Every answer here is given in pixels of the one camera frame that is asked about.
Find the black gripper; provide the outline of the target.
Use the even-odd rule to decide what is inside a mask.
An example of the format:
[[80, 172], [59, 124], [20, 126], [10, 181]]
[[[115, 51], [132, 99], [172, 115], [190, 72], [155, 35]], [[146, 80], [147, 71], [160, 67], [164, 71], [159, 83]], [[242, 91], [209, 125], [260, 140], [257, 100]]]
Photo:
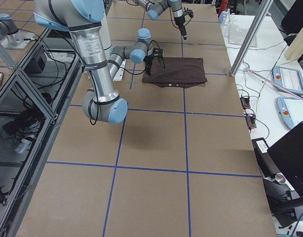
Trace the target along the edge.
[[153, 56], [145, 57], [145, 72], [148, 76], [151, 75], [152, 62], [153, 62]]
[[187, 40], [187, 33], [186, 33], [185, 26], [184, 26], [185, 17], [184, 16], [175, 17], [174, 21], [175, 21], [175, 24], [178, 26], [178, 29], [179, 29], [180, 34], [182, 35], [183, 39]]

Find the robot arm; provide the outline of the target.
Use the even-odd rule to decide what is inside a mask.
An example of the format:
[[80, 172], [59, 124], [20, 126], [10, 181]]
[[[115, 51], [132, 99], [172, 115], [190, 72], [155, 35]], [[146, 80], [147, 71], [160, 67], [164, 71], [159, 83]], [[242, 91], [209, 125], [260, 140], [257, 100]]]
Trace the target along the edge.
[[171, 11], [170, 17], [173, 26], [179, 29], [181, 36], [184, 40], [187, 39], [185, 17], [189, 16], [190, 19], [194, 17], [193, 10], [182, 6], [181, 0], [159, 0], [153, 2], [151, 0], [133, 0], [134, 5], [139, 5], [145, 9], [148, 16], [152, 20], [156, 20], [167, 9]]
[[121, 123], [128, 111], [127, 101], [113, 87], [113, 79], [123, 60], [142, 63], [150, 53], [151, 34], [147, 28], [137, 32], [134, 45], [115, 46], [106, 57], [103, 39], [105, 7], [101, 0], [36, 0], [35, 21], [49, 29], [69, 32], [76, 52], [88, 71], [92, 87], [87, 90], [83, 111], [94, 121]]

